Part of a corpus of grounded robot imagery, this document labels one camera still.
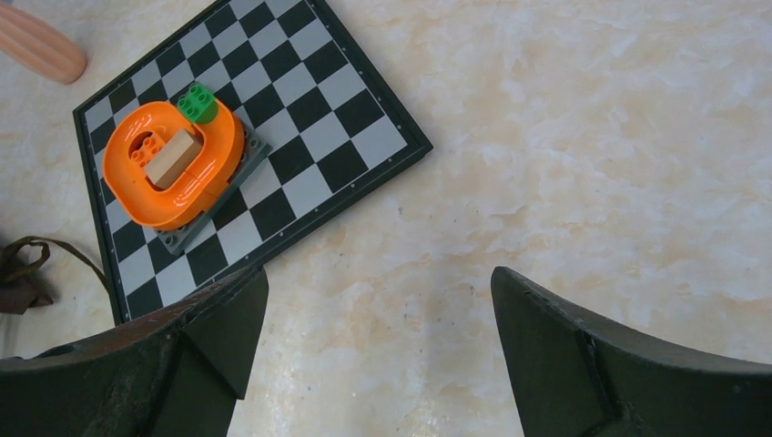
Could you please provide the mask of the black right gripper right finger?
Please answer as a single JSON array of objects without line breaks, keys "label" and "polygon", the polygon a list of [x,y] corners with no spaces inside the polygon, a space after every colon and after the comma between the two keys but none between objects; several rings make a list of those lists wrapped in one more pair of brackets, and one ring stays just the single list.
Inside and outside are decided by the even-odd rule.
[{"label": "black right gripper right finger", "polygon": [[491,291],[527,436],[768,436],[771,368],[610,320],[506,268]]}]

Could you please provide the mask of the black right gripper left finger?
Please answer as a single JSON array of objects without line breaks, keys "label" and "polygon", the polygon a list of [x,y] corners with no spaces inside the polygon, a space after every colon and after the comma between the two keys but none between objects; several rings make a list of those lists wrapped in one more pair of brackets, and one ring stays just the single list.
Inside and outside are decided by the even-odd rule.
[{"label": "black right gripper left finger", "polygon": [[246,267],[175,304],[1,362],[4,436],[223,436],[246,396],[269,296]]}]

